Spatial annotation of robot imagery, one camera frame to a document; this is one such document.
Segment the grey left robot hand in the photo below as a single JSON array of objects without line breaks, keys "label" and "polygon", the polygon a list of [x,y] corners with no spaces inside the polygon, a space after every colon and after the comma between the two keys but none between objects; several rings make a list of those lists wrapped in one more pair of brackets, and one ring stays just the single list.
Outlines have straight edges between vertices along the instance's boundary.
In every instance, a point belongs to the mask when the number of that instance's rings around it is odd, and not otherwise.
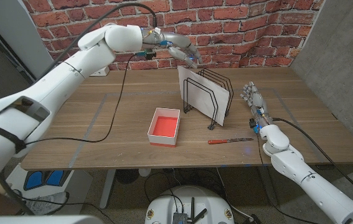
[{"label": "grey left robot hand", "polygon": [[144,49],[167,49],[173,58],[184,61],[192,68],[197,68],[198,64],[203,64],[202,56],[190,38],[173,32],[162,31],[158,27],[153,29],[141,28],[141,33]]}]

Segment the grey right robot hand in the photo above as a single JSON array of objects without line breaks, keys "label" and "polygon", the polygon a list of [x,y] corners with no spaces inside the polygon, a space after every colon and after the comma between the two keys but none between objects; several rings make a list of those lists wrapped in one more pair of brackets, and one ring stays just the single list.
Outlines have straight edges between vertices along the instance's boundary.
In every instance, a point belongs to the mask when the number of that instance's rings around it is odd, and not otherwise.
[{"label": "grey right robot hand", "polygon": [[261,128],[274,124],[273,118],[268,113],[266,101],[253,82],[249,82],[249,84],[244,86],[240,97],[250,107],[253,118],[249,120],[249,125],[255,133],[258,134]]}]

